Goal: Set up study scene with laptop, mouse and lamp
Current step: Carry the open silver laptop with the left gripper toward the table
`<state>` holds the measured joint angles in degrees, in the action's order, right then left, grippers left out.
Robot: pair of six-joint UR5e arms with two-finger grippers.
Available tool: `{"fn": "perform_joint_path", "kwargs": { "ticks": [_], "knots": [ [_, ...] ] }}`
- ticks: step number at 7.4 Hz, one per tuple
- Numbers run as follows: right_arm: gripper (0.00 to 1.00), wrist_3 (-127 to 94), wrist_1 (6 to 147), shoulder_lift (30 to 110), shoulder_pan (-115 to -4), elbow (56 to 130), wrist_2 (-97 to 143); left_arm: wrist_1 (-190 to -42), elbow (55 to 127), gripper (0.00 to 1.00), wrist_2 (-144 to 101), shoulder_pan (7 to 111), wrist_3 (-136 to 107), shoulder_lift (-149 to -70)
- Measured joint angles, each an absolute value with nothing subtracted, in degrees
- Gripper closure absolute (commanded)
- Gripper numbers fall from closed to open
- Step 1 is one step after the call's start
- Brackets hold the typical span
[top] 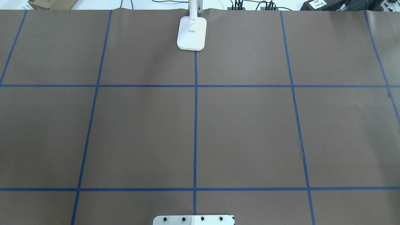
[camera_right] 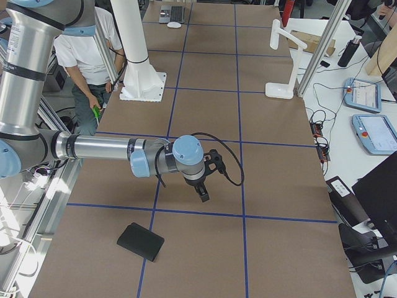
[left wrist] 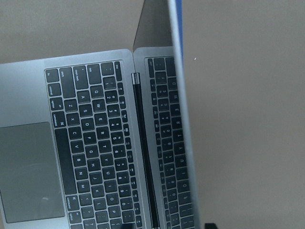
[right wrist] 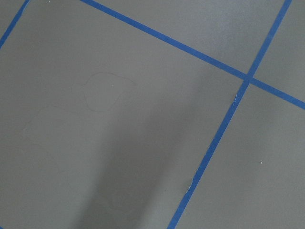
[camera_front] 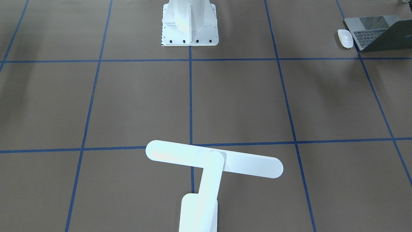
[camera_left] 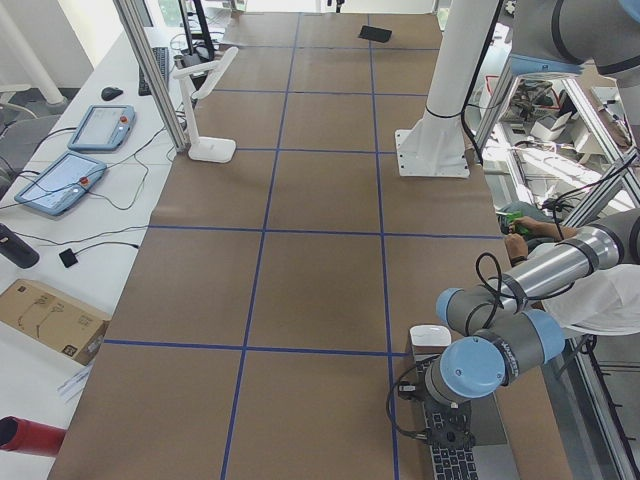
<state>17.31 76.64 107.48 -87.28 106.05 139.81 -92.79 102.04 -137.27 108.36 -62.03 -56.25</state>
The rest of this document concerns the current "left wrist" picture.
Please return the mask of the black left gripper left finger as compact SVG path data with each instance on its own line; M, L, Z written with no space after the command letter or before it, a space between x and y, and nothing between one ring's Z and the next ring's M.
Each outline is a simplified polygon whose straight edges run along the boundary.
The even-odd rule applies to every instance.
M134 223L123 223L121 229L135 229Z

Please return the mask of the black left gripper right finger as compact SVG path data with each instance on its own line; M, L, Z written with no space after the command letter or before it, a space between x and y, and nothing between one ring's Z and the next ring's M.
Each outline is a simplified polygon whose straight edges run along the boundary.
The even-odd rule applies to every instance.
M217 225L215 223L205 223L204 229L217 229Z

